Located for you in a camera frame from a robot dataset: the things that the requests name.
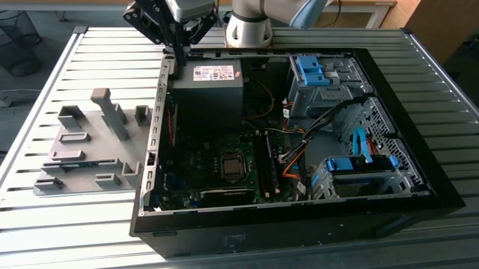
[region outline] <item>desk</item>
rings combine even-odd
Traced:
[[[0,0],[0,10],[124,11],[131,0]],[[366,28],[379,28],[396,0],[342,0],[342,12],[371,13]],[[231,10],[231,0],[220,1],[220,10]],[[338,2],[323,12],[336,13]]]
[[[275,46],[367,48],[443,165],[466,208],[382,240],[165,261],[128,235],[133,192],[37,197],[32,186],[63,105],[97,110],[93,87],[123,109],[152,106],[163,46],[132,28],[77,31],[0,166],[0,265],[27,268],[472,268],[479,257],[479,118],[412,35],[399,30],[274,29]],[[212,29],[197,47],[223,47]]]

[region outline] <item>expansion slot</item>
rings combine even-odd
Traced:
[[[276,161],[267,132],[256,131],[254,134],[254,150],[262,196],[271,198],[279,193],[279,180]]]

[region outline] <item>aluminum table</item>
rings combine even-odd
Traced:
[[[275,29],[275,46],[370,49],[467,207],[382,240],[164,260],[128,227],[133,192],[37,197],[32,186],[63,105],[152,107],[163,47],[135,29],[79,27],[0,167],[0,267],[478,268],[479,113],[414,35],[399,30]],[[223,47],[214,29],[197,47]]]

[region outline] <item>label sticker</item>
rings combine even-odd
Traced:
[[[232,66],[196,66],[193,81],[235,80]]]
[[[290,110],[288,109],[283,109],[283,117],[290,119]]]
[[[306,186],[303,185],[302,182],[298,182],[298,189],[302,192],[302,194],[306,195]]]
[[[327,75],[327,77],[339,77],[338,72],[324,72],[324,75]]]

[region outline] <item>metal chassis frame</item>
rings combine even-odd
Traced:
[[[172,66],[168,58],[171,56],[164,56],[164,61],[168,61],[169,64],[161,63],[161,73],[159,78],[159,87],[156,95],[156,105],[153,109],[153,125],[151,127],[151,136],[148,143],[148,153],[147,160],[155,156],[155,162],[151,165],[145,165],[141,188],[137,192],[135,199],[133,207],[133,218],[132,218],[132,227],[131,234],[140,236],[143,240],[148,243],[149,246],[157,246],[159,253],[161,255],[171,256],[172,253],[164,252],[164,246],[156,245],[160,243],[160,240],[156,239],[155,234],[159,233],[172,233],[175,235],[180,234],[181,230],[188,230],[189,236],[195,236],[195,230],[201,230],[199,233],[208,233],[209,235],[215,233],[208,228],[218,228],[218,230],[224,229],[226,226],[235,226],[238,230],[247,229],[251,225],[272,225],[282,221],[299,221],[304,222],[306,220],[312,221],[312,219],[320,222],[320,219],[327,218],[331,222],[335,222],[336,219],[344,219],[347,215],[355,215],[356,217],[363,217],[364,219],[374,219],[367,214],[374,213],[376,218],[382,217],[384,212],[400,212],[402,214],[392,217],[396,218],[394,221],[383,220],[383,225],[376,227],[374,231],[368,231],[371,227],[367,227],[362,231],[363,236],[360,238],[368,237],[383,237],[387,236],[407,226],[416,223],[419,220],[426,220],[432,216],[440,216],[448,214],[451,211],[459,209],[464,206],[463,200],[452,186],[451,181],[448,180],[444,171],[440,168],[439,162],[435,160],[431,150],[420,136],[420,133],[415,127],[415,124],[408,116],[406,109],[402,106],[402,103],[390,87],[390,84],[375,64],[375,61],[367,51],[367,49],[347,49],[347,48],[302,48],[302,49],[193,49],[191,51],[193,56],[189,56],[189,59],[203,59],[203,58],[248,58],[248,57],[290,57],[295,54],[332,54],[332,53],[350,53],[358,60],[359,66],[364,71],[364,75],[370,80],[372,87],[376,89],[376,95],[379,97],[379,102],[383,106],[383,109],[390,117],[390,120],[395,126],[398,134],[402,136],[402,141],[408,149],[410,156],[415,162],[415,165],[423,175],[426,181],[428,181],[430,186],[432,187],[431,196],[418,196],[407,198],[388,198],[388,199],[367,199],[367,200],[355,200],[344,199],[340,202],[334,201],[306,201],[296,202],[300,206],[291,207],[262,207],[250,205],[247,208],[254,208],[252,210],[232,210],[222,211],[224,208],[205,208],[204,210],[180,210],[185,212],[197,212],[200,214],[172,214],[171,211],[161,212],[149,212],[143,210],[143,197],[149,199],[149,191],[155,188],[155,175],[159,172],[159,163],[157,163],[157,145],[159,137],[161,130],[161,121],[163,121],[163,103],[165,96],[165,89],[168,88],[167,80],[168,75],[172,71]],[[208,214],[208,218],[200,217],[199,215]],[[352,226],[348,220],[343,220],[346,226]],[[168,241],[168,244],[172,246],[175,241]],[[254,245],[243,249],[235,249],[235,251],[244,251],[247,249],[254,249]]]

